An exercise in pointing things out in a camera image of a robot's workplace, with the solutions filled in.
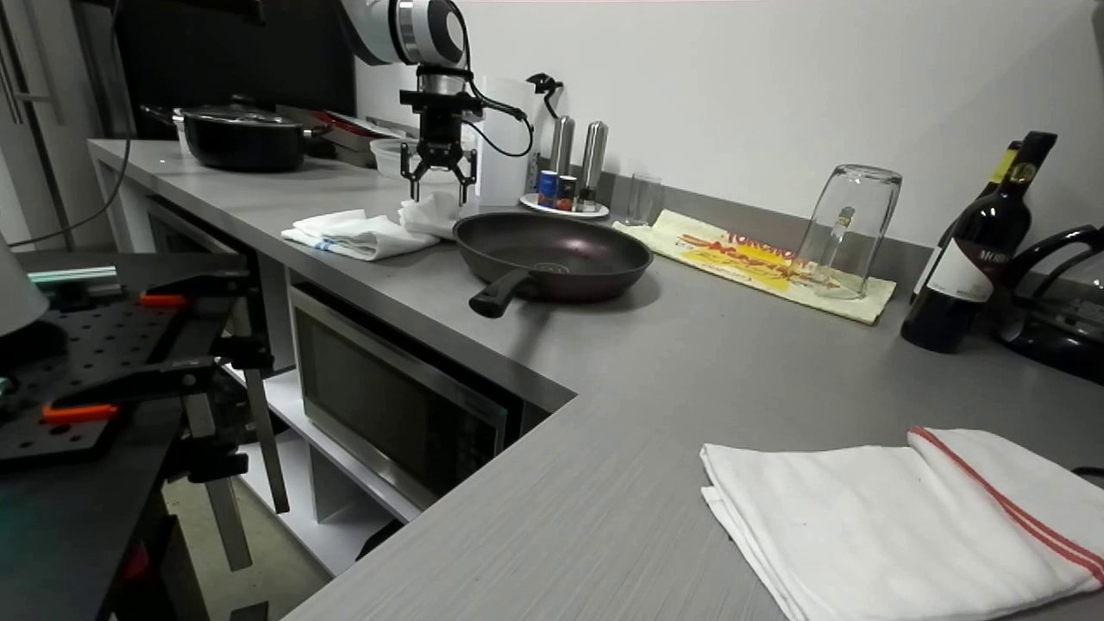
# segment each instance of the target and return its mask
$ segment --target folded towel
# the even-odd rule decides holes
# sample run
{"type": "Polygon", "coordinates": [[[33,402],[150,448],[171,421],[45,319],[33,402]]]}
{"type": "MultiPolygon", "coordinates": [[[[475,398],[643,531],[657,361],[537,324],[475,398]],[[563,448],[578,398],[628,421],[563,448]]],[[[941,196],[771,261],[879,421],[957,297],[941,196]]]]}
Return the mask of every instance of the folded towel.
{"type": "Polygon", "coordinates": [[[396,216],[369,216],[365,211],[336,211],[295,220],[284,239],[323,247],[336,255],[375,261],[453,239],[457,200],[432,193],[428,200],[404,200],[396,216]]]}
{"type": "Polygon", "coordinates": [[[1104,490],[988,430],[705,445],[705,499],[786,618],[1000,618],[1104,584],[1104,490]]]}

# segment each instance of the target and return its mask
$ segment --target cooking pot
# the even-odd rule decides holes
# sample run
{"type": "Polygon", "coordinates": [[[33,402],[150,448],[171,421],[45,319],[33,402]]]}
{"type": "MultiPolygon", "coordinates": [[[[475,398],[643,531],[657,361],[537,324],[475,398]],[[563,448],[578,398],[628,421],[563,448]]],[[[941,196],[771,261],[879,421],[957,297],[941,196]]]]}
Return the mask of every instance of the cooking pot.
{"type": "Polygon", "coordinates": [[[212,168],[288,174],[303,167],[303,124],[264,107],[184,107],[191,151],[212,168]]]}
{"type": "Polygon", "coordinates": [[[1000,284],[997,342],[1104,384],[1104,227],[1071,227],[1026,247],[1000,284]]]}

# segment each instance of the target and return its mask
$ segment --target black frying pan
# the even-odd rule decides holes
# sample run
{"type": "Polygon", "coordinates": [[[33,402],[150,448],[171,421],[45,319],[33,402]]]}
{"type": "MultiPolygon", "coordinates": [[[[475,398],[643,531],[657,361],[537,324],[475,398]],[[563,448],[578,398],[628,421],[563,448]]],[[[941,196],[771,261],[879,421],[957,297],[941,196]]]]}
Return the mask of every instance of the black frying pan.
{"type": "Polygon", "coordinates": [[[654,261],[650,245],[601,224],[481,215],[457,224],[464,258],[488,284],[471,306],[502,319],[512,297],[595,305],[620,297],[654,261]]]}

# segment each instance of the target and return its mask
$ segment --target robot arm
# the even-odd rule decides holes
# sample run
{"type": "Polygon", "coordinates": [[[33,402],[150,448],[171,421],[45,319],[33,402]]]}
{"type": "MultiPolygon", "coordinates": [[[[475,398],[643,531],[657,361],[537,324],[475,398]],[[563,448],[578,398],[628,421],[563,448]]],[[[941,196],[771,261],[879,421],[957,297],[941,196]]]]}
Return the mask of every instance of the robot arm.
{"type": "Polygon", "coordinates": [[[352,53],[369,65],[419,65],[419,89],[404,89],[419,124],[419,167],[404,151],[410,196],[428,168],[453,168],[458,193],[472,184],[472,160],[464,151],[458,129],[483,119],[483,107],[529,124],[526,109],[481,93],[472,81],[471,34],[453,0],[342,0],[352,53]]]}
{"type": "Polygon", "coordinates": [[[471,65],[453,0],[342,0],[352,53],[369,65],[471,65]]]}

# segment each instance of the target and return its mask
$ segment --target gray countertop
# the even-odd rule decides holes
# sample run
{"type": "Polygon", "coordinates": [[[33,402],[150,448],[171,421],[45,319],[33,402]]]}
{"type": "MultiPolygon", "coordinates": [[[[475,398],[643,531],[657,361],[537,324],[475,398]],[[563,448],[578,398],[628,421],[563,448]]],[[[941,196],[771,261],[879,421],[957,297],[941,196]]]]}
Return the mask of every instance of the gray countertop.
{"type": "MultiPolygon", "coordinates": [[[[122,144],[95,160],[119,167],[122,144]]],[[[702,499],[705,443],[902,445],[933,425],[1104,462],[1104,385],[984,337],[916,350],[903,305],[864,329],[657,258],[614,305],[488,321],[453,245],[369,265],[276,239],[309,215],[396,211],[401,181],[340,163],[212,174],[173,142],[134,142],[127,181],[536,404],[570,398],[295,618],[783,618],[702,499]]],[[[1104,598],[1040,618],[1104,618],[1104,598]]]]}

